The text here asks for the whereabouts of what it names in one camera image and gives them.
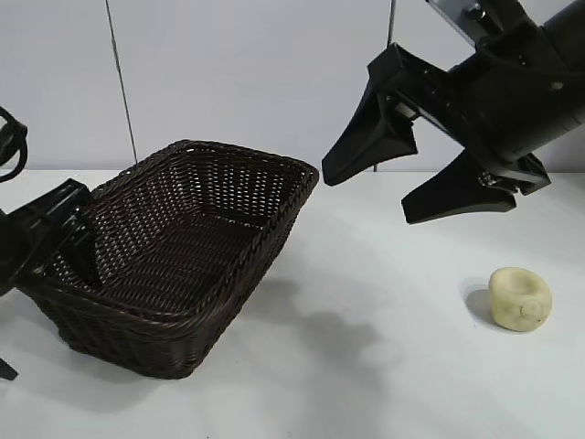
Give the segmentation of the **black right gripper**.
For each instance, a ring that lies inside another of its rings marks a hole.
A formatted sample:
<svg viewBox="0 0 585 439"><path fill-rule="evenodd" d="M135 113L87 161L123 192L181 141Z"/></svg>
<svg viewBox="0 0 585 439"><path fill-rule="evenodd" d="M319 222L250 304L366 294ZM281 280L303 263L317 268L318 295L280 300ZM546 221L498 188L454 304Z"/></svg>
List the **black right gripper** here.
<svg viewBox="0 0 585 439"><path fill-rule="evenodd" d="M388 160L416 155L418 117L446 133L463 151L441 172L401 200L408 224L476 212L505 213L514 194L550 184L532 154L510 163L488 144L487 132L459 99L449 73L402 48L387 48L367 66L368 81L355 113L322 160L324 182L339 185Z"/></svg>

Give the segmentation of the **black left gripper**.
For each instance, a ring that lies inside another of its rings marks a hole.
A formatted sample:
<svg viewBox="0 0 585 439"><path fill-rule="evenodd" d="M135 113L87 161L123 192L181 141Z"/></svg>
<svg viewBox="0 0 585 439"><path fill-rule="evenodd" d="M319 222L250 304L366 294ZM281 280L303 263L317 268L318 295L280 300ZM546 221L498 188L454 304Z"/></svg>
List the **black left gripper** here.
<svg viewBox="0 0 585 439"><path fill-rule="evenodd" d="M43 196L1 215L1 294L31 273L40 273L59 253L87 285L101 287L96 237L81 209L90 191L68 179ZM18 372L0 359L0 379L15 380Z"/></svg>

